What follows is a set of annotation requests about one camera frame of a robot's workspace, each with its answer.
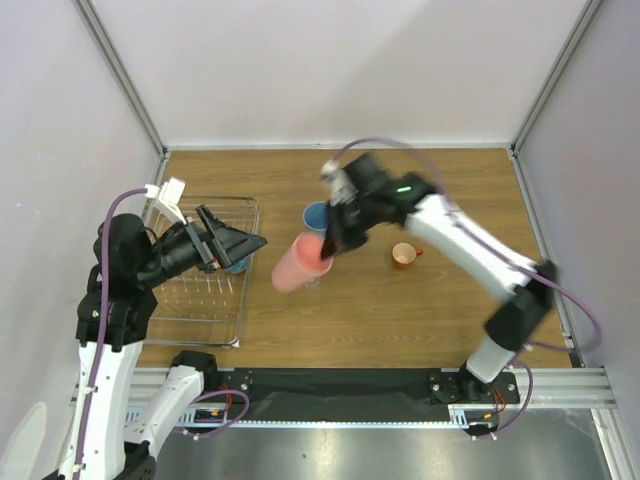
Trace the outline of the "teal ceramic mug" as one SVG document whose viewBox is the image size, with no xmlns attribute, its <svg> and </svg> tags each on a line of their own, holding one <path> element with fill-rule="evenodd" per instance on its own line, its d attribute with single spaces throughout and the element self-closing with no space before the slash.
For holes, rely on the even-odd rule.
<svg viewBox="0 0 640 480">
<path fill-rule="evenodd" d="M 244 273 L 247 270 L 249 263 L 250 263 L 250 257 L 247 256 L 237 261 L 233 265 L 230 265 L 229 267 L 225 268 L 224 272 L 228 275 L 238 275 L 238 274 Z"/>
</svg>

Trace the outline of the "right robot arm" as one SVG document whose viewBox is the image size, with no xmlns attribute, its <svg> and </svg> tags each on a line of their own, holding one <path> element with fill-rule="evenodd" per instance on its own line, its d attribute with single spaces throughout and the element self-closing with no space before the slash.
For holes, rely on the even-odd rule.
<svg viewBox="0 0 640 480">
<path fill-rule="evenodd" d="M 416 172 L 393 178 L 373 155 L 346 165 L 327 161 L 321 178 L 329 191 L 328 227 L 321 256 L 365 245 L 379 224 L 395 224 L 435 247 L 478 281 L 500 306 L 485 324 L 485 337 L 458 374 L 459 396 L 482 402 L 552 307 L 557 274 L 550 261 L 535 263 L 513 251 L 466 216 Z"/>
</svg>

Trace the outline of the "pink plastic cup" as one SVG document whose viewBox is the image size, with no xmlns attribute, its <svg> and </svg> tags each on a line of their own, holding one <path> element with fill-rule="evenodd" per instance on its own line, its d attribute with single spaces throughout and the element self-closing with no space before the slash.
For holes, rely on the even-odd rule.
<svg viewBox="0 0 640 480">
<path fill-rule="evenodd" d="M 324 276 L 332 267 L 333 259 L 322 259 L 324 237 L 303 232 L 296 237 L 286 253 L 272 270 L 273 287 L 281 293 L 290 293 Z"/>
</svg>

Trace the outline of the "small orange cup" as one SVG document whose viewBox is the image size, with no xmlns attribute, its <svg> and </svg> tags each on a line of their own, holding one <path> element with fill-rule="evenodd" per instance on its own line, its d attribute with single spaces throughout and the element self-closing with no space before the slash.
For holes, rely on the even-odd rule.
<svg viewBox="0 0 640 480">
<path fill-rule="evenodd" d="M 406 269 L 424 253 L 422 248 L 417 248 L 407 242 L 399 242 L 391 249 L 392 264 L 398 269 Z"/>
</svg>

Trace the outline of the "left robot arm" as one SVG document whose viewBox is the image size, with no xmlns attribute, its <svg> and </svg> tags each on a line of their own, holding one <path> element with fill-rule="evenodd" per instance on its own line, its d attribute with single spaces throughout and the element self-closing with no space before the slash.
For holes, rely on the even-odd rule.
<svg viewBox="0 0 640 480">
<path fill-rule="evenodd" d="M 131 382 L 158 306 L 154 291 L 197 268 L 226 269 L 266 246 L 264 237 L 217 218 L 206 206 L 199 220 L 177 221 L 152 239 L 143 220 L 109 213 L 94 243 L 96 265 L 77 309 L 78 392 L 63 458 L 53 479 L 150 479 L 159 452 L 196 399 L 217 393 L 213 355 L 181 351 L 142 413 L 126 424 Z"/>
</svg>

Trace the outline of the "blue plastic cup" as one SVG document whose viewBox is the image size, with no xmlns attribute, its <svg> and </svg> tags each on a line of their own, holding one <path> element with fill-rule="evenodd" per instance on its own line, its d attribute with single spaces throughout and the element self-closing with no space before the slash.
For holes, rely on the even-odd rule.
<svg viewBox="0 0 640 480">
<path fill-rule="evenodd" d="M 307 205 L 303 211 L 302 219 L 309 232 L 325 236 L 328 228 L 327 203 L 317 201 Z"/>
</svg>

